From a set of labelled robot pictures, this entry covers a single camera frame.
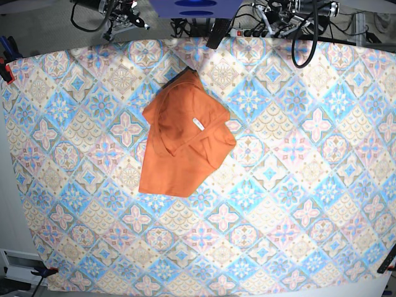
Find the white wall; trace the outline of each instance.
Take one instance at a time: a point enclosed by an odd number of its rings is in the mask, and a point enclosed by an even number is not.
[[[18,195],[2,106],[0,110],[0,248],[37,253]]]

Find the black clamp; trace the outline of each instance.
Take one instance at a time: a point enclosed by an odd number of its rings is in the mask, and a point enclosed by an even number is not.
[[[38,282],[35,291],[32,294],[32,297],[35,296],[38,287],[41,285],[41,282],[43,281],[44,278],[50,277],[51,275],[54,275],[58,273],[57,268],[46,268],[46,267],[34,267],[36,271],[31,271],[30,273],[33,275],[36,275],[37,277],[41,277],[40,281]]]

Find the tile-patterned fabric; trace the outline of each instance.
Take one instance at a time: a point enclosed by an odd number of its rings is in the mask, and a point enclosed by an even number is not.
[[[298,59],[310,44],[299,43]],[[11,64],[20,198],[50,290],[263,294],[381,275],[396,241],[396,57],[320,43],[142,40]],[[237,145],[188,199],[137,192],[142,110],[190,66]]]

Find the orange t-shirt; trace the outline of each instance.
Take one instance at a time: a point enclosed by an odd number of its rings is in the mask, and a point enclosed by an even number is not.
[[[143,111],[150,131],[139,192],[190,196],[220,165],[236,141],[225,122],[230,112],[206,94],[188,70]]]

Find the red clamp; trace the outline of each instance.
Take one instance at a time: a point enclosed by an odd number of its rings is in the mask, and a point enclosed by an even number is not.
[[[15,81],[15,77],[12,74],[9,65],[6,65],[3,58],[0,58],[0,75],[7,82],[7,85],[12,84]]]

